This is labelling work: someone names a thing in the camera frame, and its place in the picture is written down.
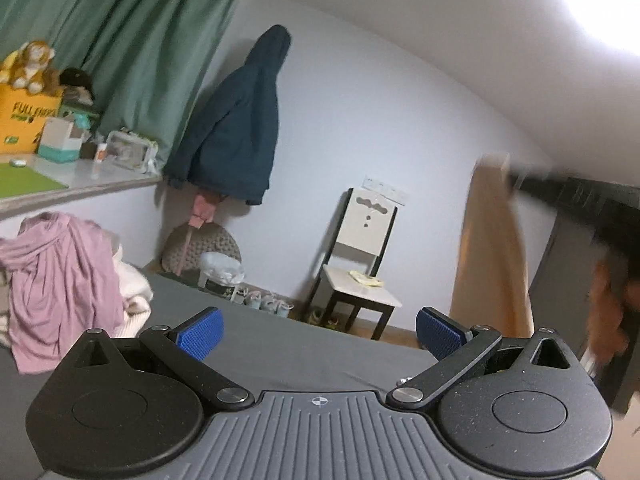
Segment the hooded jacket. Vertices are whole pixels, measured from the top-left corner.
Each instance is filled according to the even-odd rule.
[[[276,78],[291,36],[282,25],[267,30],[246,58],[191,118],[164,168],[169,184],[262,203],[278,140]]]

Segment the jacket hood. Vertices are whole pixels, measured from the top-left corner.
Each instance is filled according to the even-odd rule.
[[[291,35],[282,25],[273,25],[255,42],[246,57],[245,65],[260,65],[263,68],[278,71],[281,69],[289,46]]]

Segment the woven round cushion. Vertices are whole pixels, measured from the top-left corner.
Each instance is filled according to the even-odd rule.
[[[167,238],[161,258],[162,268],[167,272],[175,272],[178,268],[187,228],[188,224],[182,224]],[[204,224],[200,229],[194,229],[182,270],[198,269],[200,255],[211,252],[226,254],[242,263],[240,249],[234,238],[222,226],[211,223]]]

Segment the power outlet panel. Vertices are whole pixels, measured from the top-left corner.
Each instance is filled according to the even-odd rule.
[[[371,178],[370,176],[366,176],[364,178],[362,187],[364,189],[369,189],[371,191],[375,191],[376,193],[380,193],[380,195],[400,205],[406,205],[406,203],[409,200],[408,193],[405,193],[404,191],[402,191],[401,189],[398,189],[397,187],[393,187],[393,186],[390,186],[389,184],[385,184],[384,182],[380,182],[375,178]]]

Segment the person's hand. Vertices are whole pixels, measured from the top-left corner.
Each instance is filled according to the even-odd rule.
[[[606,364],[614,355],[624,353],[629,341],[620,330],[624,310],[611,291],[611,276],[603,262],[599,262],[594,270],[589,298],[589,347],[596,361]],[[640,282],[630,282],[626,286],[624,300],[640,310]]]

